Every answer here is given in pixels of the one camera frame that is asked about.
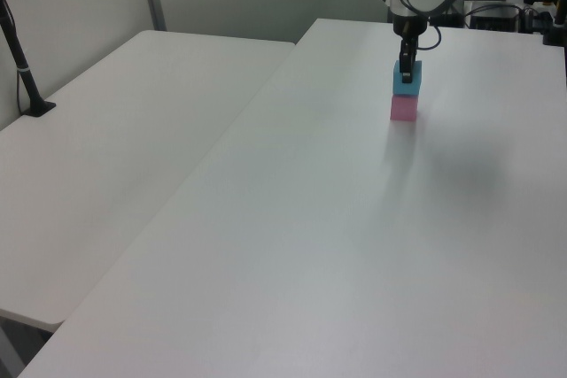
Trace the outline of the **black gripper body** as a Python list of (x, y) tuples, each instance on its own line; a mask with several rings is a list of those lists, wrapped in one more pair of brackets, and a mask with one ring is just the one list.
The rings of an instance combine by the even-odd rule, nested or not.
[(418, 16), (394, 15), (393, 31), (401, 38), (400, 62), (416, 58), (419, 36), (427, 29), (427, 19)]

